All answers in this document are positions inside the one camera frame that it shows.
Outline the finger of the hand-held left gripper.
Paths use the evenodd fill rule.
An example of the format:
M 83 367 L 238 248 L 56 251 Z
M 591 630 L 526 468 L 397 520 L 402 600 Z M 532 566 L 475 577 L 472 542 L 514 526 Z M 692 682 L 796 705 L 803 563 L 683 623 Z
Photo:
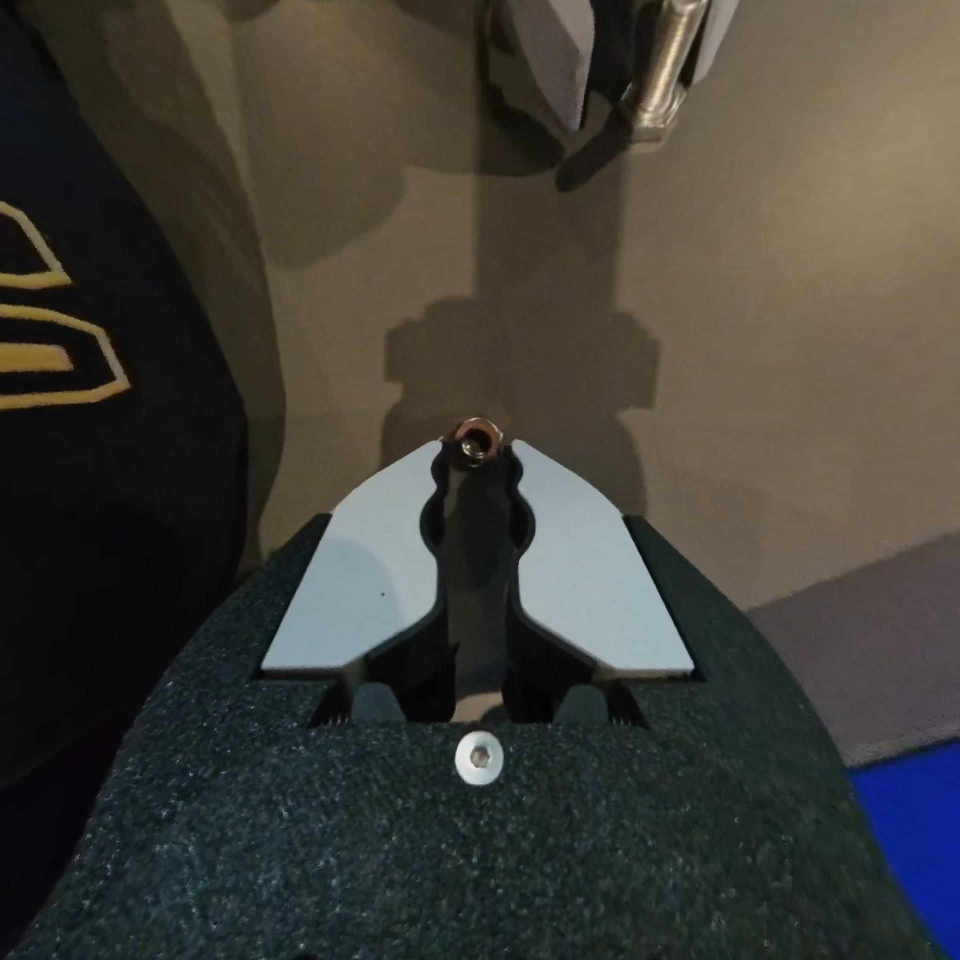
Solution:
M 481 2 L 486 118 L 519 172 L 554 170 L 562 194 L 626 149 L 619 104 L 639 65 L 639 2 Z
M 641 18 L 637 24 L 637 68 L 645 65 L 653 41 L 657 16 L 663 2 L 649 2 L 642 8 Z M 700 32 L 694 41 L 689 58 L 680 75 L 680 82 L 686 89 L 686 95 L 678 111 L 676 124 L 667 138 L 676 128 L 682 107 L 689 98 L 692 89 L 706 78 L 712 69 L 716 56 L 732 25 L 735 14 L 734 2 L 712 1 L 709 3 Z M 643 149 L 653 149 L 664 144 L 667 138 L 660 143 L 638 146 Z

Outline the blue mat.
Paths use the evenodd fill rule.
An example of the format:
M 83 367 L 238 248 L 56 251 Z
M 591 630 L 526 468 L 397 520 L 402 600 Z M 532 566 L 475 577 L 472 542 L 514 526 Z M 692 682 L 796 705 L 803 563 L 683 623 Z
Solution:
M 934 939 L 959 957 L 959 743 L 849 772 L 879 846 Z

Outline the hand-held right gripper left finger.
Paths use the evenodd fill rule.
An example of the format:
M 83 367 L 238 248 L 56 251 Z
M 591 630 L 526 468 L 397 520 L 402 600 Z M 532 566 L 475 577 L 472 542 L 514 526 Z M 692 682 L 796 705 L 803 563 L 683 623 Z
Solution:
M 429 440 L 331 511 L 260 669 L 424 682 L 449 653 L 439 549 L 449 447 Z

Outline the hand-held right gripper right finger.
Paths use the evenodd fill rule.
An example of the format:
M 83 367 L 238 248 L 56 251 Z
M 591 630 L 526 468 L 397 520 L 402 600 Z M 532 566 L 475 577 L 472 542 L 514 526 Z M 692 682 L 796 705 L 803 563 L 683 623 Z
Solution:
M 517 563 L 521 619 L 602 675 L 689 677 L 694 661 L 620 510 L 527 441 L 510 451 L 532 519 Z

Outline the silver metal bolt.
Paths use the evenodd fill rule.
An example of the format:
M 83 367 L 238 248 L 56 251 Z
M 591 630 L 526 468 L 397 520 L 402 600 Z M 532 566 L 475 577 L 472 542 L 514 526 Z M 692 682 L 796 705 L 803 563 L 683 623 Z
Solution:
M 630 146 L 661 143 L 673 130 L 687 95 L 681 75 L 710 4 L 661 3 L 645 64 L 635 70 L 617 106 Z

